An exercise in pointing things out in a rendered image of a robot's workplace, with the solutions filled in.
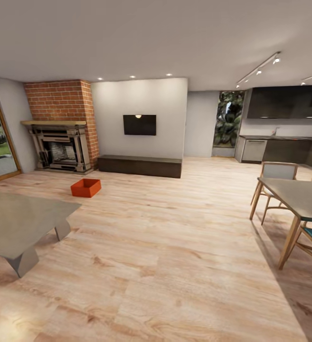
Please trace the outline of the storage box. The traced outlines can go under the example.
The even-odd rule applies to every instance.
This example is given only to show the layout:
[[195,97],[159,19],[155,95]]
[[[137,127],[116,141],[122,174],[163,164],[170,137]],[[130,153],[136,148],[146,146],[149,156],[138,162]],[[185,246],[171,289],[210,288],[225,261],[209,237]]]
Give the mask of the storage box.
[[93,197],[101,190],[100,179],[83,178],[71,186],[73,196],[77,197]]

